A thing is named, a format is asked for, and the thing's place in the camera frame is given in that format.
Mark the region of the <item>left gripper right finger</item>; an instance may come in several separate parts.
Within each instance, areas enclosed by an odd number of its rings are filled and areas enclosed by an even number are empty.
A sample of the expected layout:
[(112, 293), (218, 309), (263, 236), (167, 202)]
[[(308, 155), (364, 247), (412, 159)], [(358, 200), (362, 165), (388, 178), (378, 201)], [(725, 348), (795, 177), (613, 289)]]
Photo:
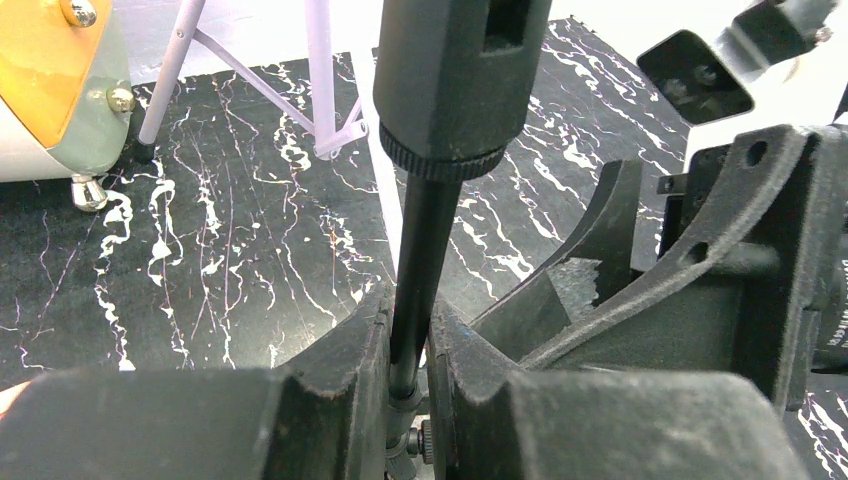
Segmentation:
[(438, 301), (429, 327), (440, 479), (804, 479), (781, 419), (724, 372), (534, 372)]

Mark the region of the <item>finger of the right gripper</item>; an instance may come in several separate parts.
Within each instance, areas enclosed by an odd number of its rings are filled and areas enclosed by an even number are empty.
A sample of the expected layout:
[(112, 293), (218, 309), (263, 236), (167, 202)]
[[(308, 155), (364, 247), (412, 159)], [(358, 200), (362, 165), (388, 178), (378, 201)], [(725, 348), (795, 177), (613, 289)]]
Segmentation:
[(493, 345), (540, 345), (627, 286), (642, 164), (605, 164), (590, 203), (565, 242), (471, 322)]

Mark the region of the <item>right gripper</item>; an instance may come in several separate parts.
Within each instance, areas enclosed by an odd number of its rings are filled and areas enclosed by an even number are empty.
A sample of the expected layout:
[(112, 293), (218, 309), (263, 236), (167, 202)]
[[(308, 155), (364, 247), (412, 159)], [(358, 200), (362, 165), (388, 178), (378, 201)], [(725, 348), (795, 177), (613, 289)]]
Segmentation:
[(847, 135), (779, 125), (696, 156), (670, 195), (659, 260), (532, 350), (532, 370), (726, 371), (778, 410), (844, 363)]

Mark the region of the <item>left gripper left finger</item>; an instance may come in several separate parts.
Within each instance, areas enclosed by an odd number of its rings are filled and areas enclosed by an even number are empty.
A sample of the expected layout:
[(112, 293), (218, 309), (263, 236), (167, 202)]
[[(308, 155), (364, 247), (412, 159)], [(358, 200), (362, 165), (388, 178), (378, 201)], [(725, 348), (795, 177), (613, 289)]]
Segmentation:
[(393, 290), (275, 368), (65, 371), (1, 422), (5, 479), (380, 479)]

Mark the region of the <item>black tripod mic stand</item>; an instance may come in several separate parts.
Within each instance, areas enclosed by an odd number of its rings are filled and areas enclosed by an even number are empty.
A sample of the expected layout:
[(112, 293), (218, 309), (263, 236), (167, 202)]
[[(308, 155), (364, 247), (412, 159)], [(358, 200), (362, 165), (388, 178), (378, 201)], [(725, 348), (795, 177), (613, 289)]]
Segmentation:
[(522, 131), (551, 5), (383, 5), (373, 100), (385, 154), (407, 175), (389, 337), (386, 472), (411, 479), (418, 368), (464, 182), (491, 172)]

